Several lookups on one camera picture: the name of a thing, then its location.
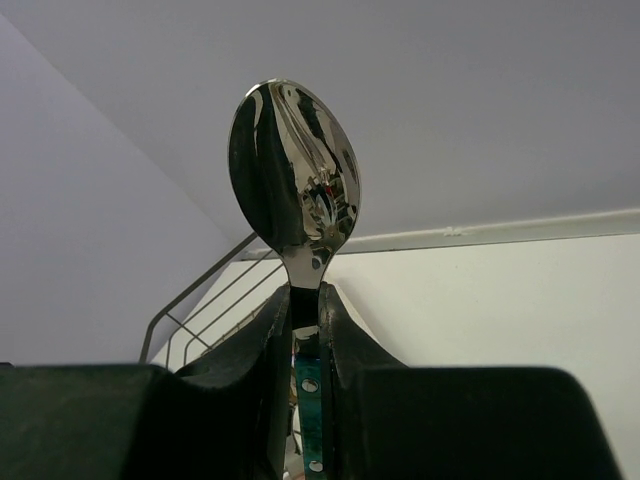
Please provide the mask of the silver spoon teal handle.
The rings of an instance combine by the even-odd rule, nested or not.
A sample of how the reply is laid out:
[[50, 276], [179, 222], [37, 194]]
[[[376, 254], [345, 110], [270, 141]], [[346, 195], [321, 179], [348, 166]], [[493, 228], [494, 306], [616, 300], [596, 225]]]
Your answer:
[[322, 378], [327, 363], [321, 358], [320, 288], [360, 211], [356, 156], [315, 94], [275, 78], [252, 87], [236, 110], [228, 166], [242, 213], [288, 275], [304, 473], [326, 479], [330, 443], [323, 396], [331, 389]]

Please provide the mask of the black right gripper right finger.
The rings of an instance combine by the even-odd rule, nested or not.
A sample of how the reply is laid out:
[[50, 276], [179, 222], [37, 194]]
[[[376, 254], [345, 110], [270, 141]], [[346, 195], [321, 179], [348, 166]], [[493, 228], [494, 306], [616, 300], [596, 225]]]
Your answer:
[[618, 479], [589, 396], [550, 367], [409, 367], [319, 294], [332, 479]]

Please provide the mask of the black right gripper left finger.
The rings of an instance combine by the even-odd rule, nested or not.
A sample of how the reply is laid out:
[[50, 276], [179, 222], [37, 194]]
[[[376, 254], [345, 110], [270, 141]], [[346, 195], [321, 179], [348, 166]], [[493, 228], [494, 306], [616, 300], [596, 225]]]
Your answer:
[[279, 479], [290, 294], [177, 371], [151, 364], [5, 367], [5, 479]]

